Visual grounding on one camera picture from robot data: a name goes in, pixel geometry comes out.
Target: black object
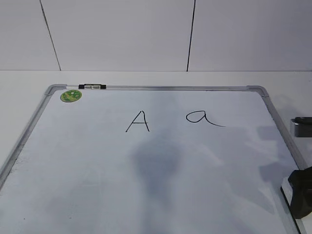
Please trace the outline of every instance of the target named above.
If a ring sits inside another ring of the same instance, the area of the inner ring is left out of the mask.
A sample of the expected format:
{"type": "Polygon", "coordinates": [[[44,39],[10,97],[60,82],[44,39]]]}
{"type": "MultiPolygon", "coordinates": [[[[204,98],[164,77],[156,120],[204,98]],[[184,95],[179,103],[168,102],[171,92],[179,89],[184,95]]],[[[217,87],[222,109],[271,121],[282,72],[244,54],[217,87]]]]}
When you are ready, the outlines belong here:
{"type": "Polygon", "coordinates": [[[295,137],[312,137],[312,117],[293,118],[291,132],[295,137]]]}
{"type": "Polygon", "coordinates": [[[290,211],[294,218],[301,219],[312,212],[312,167],[293,171],[288,182],[292,187],[290,211]]]}
{"type": "Polygon", "coordinates": [[[80,84],[79,89],[106,89],[106,84],[80,84]]]}

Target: black marker writing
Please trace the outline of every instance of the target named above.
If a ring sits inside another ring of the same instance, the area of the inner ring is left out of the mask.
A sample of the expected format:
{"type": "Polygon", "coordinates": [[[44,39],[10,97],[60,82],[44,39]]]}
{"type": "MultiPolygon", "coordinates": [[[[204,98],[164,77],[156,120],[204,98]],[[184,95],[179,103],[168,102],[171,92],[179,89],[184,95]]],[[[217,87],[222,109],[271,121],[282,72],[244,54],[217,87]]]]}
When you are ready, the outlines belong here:
{"type": "Polygon", "coordinates": [[[129,130],[129,128],[131,127],[131,125],[134,124],[134,123],[144,123],[145,126],[146,126],[146,128],[147,128],[147,131],[150,131],[150,130],[148,129],[148,126],[147,126],[147,122],[146,122],[146,119],[145,119],[145,113],[144,113],[144,111],[140,111],[140,112],[138,113],[138,115],[135,117],[135,119],[131,122],[131,124],[130,124],[129,127],[127,128],[126,132],[129,130]],[[141,113],[143,113],[144,122],[135,122],[135,120],[137,119],[137,117],[138,117],[141,113]]]}
{"type": "Polygon", "coordinates": [[[211,123],[211,122],[207,119],[206,111],[194,111],[194,112],[190,112],[190,113],[187,114],[187,116],[186,116],[186,119],[187,119],[189,122],[191,122],[191,123],[198,123],[198,122],[200,122],[203,118],[205,118],[206,121],[207,121],[208,123],[210,123],[210,124],[212,124],[212,125],[214,125],[214,126],[225,127],[225,126],[221,126],[221,125],[217,125],[217,124],[211,123]],[[191,120],[188,118],[189,115],[194,114],[194,113],[199,113],[199,112],[202,112],[202,113],[203,113],[203,117],[201,117],[199,120],[197,120],[197,121],[191,121],[191,120]]]}

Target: whiteboard frame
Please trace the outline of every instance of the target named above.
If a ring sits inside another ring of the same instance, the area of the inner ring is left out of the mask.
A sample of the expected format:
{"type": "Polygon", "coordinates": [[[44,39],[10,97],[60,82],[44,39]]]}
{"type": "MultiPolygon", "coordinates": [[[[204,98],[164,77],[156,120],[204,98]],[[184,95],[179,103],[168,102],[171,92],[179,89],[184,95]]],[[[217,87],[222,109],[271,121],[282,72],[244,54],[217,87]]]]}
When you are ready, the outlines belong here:
{"type": "MultiPolygon", "coordinates": [[[[15,161],[19,157],[25,143],[27,142],[32,130],[38,122],[51,96],[56,90],[79,89],[78,85],[53,84],[45,91],[44,96],[35,110],[33,116],[28,122],[26,128],[22,132],[20,138],[16,142],[13,150],[9,154],[3,166],[0,168],[0,190],[5,183],[6,178],[11,172],[15,161]]],[[[290,133],[284,125],[281,117],[275,109],[267,90],[262,86],[117,86],[107,85],[106,89],[97,90],[98,92],[105,92],[105,90],[160,90],[160,91],[242,91],[242,92],[257,92],[261,97],[266,107],[271,114],[280,134],[282,135],[292,157],[294,158],[300,170],[308,168],[306,161],[303,159],[299,149],[293,141],[290,133]]]]}

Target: whiteboard surface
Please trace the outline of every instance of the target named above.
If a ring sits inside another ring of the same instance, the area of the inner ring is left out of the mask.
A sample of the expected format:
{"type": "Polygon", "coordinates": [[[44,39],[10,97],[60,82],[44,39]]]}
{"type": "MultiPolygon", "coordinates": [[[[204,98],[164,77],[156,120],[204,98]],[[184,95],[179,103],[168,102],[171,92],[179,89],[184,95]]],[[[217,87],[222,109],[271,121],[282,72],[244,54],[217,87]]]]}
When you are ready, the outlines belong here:
{"type": "Polygon", "coordinates": [[[296,165],[258,93],[62,92],[0,191],[0,233],[294,233],[296,165]],[[125,132],[142,110],[150,131],[125,132]]]}

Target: round sticker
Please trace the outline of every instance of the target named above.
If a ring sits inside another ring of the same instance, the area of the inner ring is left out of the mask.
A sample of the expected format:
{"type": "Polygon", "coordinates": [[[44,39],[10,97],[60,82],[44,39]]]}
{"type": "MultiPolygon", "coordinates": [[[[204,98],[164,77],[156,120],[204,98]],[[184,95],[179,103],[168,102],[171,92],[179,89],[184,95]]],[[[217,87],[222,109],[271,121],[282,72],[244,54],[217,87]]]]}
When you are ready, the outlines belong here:
{"type": "Polygon", "coordinates": [[[77,101],[81,98],[82,93],[79,90],[69,90],[66,91],[65,93],[62,93],[62,95],[60,96],[60,99],[63,102],[73,102],[73,101],[77,101]]]}

